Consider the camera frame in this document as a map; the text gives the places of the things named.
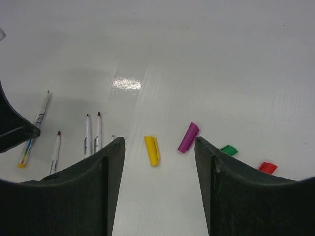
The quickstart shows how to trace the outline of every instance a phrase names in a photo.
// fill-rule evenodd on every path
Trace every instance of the red marker cap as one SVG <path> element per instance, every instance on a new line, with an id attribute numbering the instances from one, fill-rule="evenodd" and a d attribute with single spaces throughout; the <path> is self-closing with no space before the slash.
<path id="1" fill-rule="evenodd" d="M 258 168 L 260 171 L 263 171 L 267 174 L 271 174 L 276 170 L 277 166 L 269 163 L 269 162 L 263 162 L 260 167 Z"/>

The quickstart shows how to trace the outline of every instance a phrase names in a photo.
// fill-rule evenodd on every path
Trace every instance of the yellow marker end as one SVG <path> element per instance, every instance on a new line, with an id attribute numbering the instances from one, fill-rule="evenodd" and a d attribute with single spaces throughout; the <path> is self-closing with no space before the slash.
<path id="1" fill-rule="evenodd" d="M 24 167 L 26 167 L 25 164 L 21 164 L 21 163 L 18 164 L 18 168 L 21 168 L 21 169 L 22 169 L 22 168 L 24 168 Z"/>

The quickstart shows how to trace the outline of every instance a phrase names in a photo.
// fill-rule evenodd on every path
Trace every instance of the marker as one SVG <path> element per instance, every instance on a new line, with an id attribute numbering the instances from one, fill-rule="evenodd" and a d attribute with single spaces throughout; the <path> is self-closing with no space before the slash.
<path id="1" fill-rule="evenodd" d="M 61 141 L 60 140 L 60 131 L 58 131 L 57 138 L 56 138 L 56 141 L 54 144 L 53 155 L 51 156 L 51 165 L 50 165 L 50 171 L 49 171 L 50 175 L 56 173 L 56 170 L 57 170 L 60 141 Z"/>
<path id="2" fill-rule="evenodd" d="M 87 158 L 91 155 L 92 149 L 92 137 L 91 137 L 91 121 L 89 114 L 86 117 L 86 126 L 85 126 L 85 139 L 84 139 L 84 158 Z"/>
<path id="3" fill-rule="evenodd" d="M 43 102 L 43 104 L 39 110 L 39 113 L 37 114 L 35 121 L 33 123 L 39 129 L 40 129 L 40 126 L 43 122 L 44 116 L 46 114 L 46 110 L 47 110 L 47 106 L 48 106 L 48 102 L 49 102 L 49 97 L 50 97 L 50 92 L 47 91 L 47 95 L 45 97 L 45 100 L 44 100 L 44 102 Z M 29 157 L 30 157 L 32 147 L 34 145 L 34 142 L 35 142 L 35 139 L 31 139 L 25 143 L 21 157 L 19 159 L 18 168 L 26 167 L 27 161 L 29 160 Z"/>
<path id="4" fill-rule="evenodd" d="M 102 119 L 100 117 L 100 112 L 97 114 L 96 132 L 96 138 L 94 139 L 94 153 L 97 153 L 102 149 Z"/>

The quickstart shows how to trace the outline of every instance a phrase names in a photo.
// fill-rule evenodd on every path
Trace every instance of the marker cap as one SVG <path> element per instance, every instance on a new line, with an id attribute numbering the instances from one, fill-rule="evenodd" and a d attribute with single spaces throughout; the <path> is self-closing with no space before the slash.
<path id="1" fill-rule="evenodd" d="M 186 151 L 188 151 L 192 144 L 193 141 L 195 140 L 195 138 L 197 137 L 198 133 L 199 133 L 199 128 L 195 123 L 191 123 L 181 144 L 179 144 L 178 147 L 178 151 L 180 151 L 181 153 L 185 153 Z"/>
<path id="2" fill-rule="evenodd" d="M 24 168 L 26 167 L 26 164 L 18 163 L 18 168 Z"/>
<path id="3" fill-rule="evenodd" d="M 158 166 L 160 155 L 156 138 L 152 136 L 144 136 L 144 142 L 146 143 L 151 166 Z"/>
<path id="4" fill-rule="evenodd" d="M 233 155 L 238 153 L 236 148 L 231 146 L 231 145 L 226 145 L 226 146 L 222 147 L 221 151 L 226 153 L 226 154 L 228 154 L 228 155 L 230 155 L 230 156 L 233 156 Z"/>
<path id="5" fill-rule="evenodd" d="M 258 168 L 260 171 L 263 171 L 267 174 L 272 174 L 276 170 L 277 166 L 269 163 L 269 162 L 263 162 L 260 167 Z"/>

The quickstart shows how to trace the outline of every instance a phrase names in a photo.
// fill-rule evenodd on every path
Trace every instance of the white table surface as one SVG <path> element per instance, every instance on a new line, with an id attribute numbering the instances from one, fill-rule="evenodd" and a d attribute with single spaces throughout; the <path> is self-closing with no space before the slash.
<path id="1" fill-rule="evenodd" d="M 0 178 L 48 174 L 83 159 L 86 113 L 105 143 L 126 140 L 114 236 L 206 236 L 193 149 L 177 152 L 191 121 L 200 135 L 295 180 L 315 174 L 315 1 L 11 0 L 0 3 L 0 78 L 31 122 L 53 93 L 28 166 L 23 145 L 0 156 Z M 143 136 L 157 138 L 159 167 Z"/>

